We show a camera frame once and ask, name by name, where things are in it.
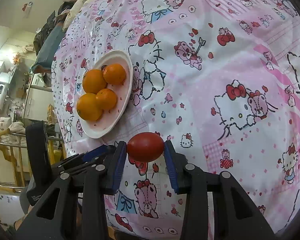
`hello kitty print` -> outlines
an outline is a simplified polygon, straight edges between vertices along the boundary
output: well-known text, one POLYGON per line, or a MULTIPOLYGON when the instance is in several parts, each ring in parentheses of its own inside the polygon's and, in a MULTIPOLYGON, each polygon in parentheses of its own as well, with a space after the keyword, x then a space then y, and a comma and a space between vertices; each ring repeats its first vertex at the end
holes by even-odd
MULTIPOLYGON (((298 212, 300 16, 289 0, 89 0, 51 75, 68 156, 151 131, 204 171, 231 172, 274 232, 298 212), (91 139, 76 111, 82 78, 116 49, 133 65, 130 101, 108 134, 91 139)), ((120 189, 104 200, 117 230, 180 239, 186 196, 171 188, 163 156, 127 157, 120 189)))

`blue gripper pad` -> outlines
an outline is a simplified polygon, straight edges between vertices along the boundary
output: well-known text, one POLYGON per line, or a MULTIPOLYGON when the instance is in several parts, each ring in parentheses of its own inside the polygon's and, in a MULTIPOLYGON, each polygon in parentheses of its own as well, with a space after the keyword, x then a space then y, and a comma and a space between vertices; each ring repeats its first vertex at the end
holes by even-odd
POLYGON ((114 192, 116 192, 120 187, 120 182, 122 178, 123 168, 124 164, 126 162, 127 158, 127 150, 126 150, 127 144, 123 141, 119 142, 117 146, 117 150, 120 150, 119 156, 116 154, 114 155, 114 158, 117 158, 117 165, 115 166, 114 174, 113 174, 113 186, 112 189, 114 192))
POLYGON ((87 152, 84 154, 82 157, 82 161, 85 162, 90 162, 93 158, 102 155, 103 153, 106 152, 106 145, 101 145, 98 148, 95 148, 94 150, 87 152))
POLYGON ((172 142, 167 140, 164 143, 164 159, 170 179, 171 187, 176 194, 187 194, 190 192, 191 181, 183 171, 183 167, 188 164, 183 154, 176 153, 172 142))
POLYGON ((174 192, 177 193, 179 191, 177 172, 167 142, 168 141, 164 143, 163 156, 166 162, 171 187, 174 189, 174 192))

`wooden railing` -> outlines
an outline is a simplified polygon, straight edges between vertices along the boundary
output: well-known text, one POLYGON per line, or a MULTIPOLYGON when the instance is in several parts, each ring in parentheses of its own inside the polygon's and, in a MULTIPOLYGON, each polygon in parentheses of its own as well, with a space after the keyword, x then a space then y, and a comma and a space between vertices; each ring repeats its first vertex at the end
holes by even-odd
MULTIPOLYGON (((12 184, 12 183, 0 182, 0 190, 16 193, 16 192, 20 192, 26 186, 25 172, 24 172, 24 167, 22 163, 22 154, 21 154, 21 149, 27 148, 26 144, 21 145, 21 140, 26 135, 21 133, 12 133, 10 132, 9 129, 7 129, 5 131, 0 132, 0 137, 2 135, 8 135, 8 134, 19 137, 18 144, 4 143, 0 139, 0 151, 2 151, 4 159, 12 163, 15 183, 12 184), (15 154, 13 150, 14 147, 18 148, 18 161, 15 158, 15 154)), ((48 137, 48 153, 49 153, 50 164, 54 164, 56 162, 54 157, 53 141, 63 142, 63 139, 57 137, 48 137)), ((32 172, 31 172, 29 158, 28 158, 28 165, 29 165, 29 176, 31 177, 32 172)))

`person's hand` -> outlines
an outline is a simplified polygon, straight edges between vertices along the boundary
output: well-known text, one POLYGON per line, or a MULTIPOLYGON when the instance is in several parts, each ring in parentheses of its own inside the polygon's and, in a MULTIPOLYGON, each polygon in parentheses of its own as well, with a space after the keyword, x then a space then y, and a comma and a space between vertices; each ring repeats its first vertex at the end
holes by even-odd
POLYGON ((18 228, 20 227, 20 225, 22 224, 23 220, 25 220, 25 218, 27 217, 27 215, 29 214, 29 212, 32 210, 33 206, 29 206, 28 208, 28 213, 25 214, 22 218, 20 218, 19 220, 17 220, 15 223, 14 223, 14 228, 15 230, 18 230, 18 228))

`red tomato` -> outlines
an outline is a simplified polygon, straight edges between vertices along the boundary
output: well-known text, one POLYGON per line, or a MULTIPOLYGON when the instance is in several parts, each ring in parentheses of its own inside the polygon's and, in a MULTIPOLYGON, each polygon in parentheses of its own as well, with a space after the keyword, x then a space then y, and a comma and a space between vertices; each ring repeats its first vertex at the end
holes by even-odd
POLYGON ((133 136, 127 143, 128 155, 137 162, 152 162, 164 150, 162 138, 152 132, 142 132, 133 136))

